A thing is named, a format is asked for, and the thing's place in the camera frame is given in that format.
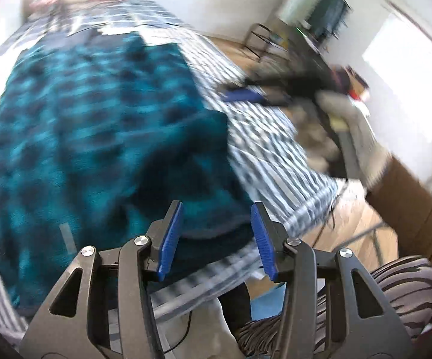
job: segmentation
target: bright window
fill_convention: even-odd
[[[432,141],[432,41],[409,20],[391,14],[363,58]]]

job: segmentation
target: brown sweater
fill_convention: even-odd
[[[393,159],[366,200],[397,233],[400,256],[423,255],[432,263],[432,194]]]

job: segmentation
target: blue and white striped fabric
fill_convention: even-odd
[[[138,31],[148,44],[176,42],[207,107],[229,117],[229,160],[249,196],[262,201],[270,216],[282,222],[290,235],[301,235],[324,218],[336,183],[308,168],[303,149],[294,142],[292,123],[278,109],[220,101],[214,87],[241,79],[243,71],[207,38],[154,2],[98,5],[65,17],[52,15],[25,24],[0,47],[0,96],[21,50],[31,47],[48,31],[64,29],[71,34],[95,26],[110,34]],[[152,294],[155,318],[166,321],[188,312],[241,284],[260,265],[258,249],[252,242]],[[13,310],[0,278],[0,331],[18,344],[27,326]]]

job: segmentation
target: teal plaid fabric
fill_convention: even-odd
[[[13,68],[0,103],[0,273],[30,315],[76,249],[120,247],[184,203],[170,273],[252,238],[251,200],[227,160],[227,116],[203,107],[176,44],[49,51]]]

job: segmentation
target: zebra print fabric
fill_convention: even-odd
[[[406,331],[416,339],[432,317],[432,267],[428,259],[407,256],[381,266],[372,277],[394,307]],[[315,353],[325,347],[325,295],[317,299]],[[251,321],[235,333],[246,356],[273,351],[281,315]]]

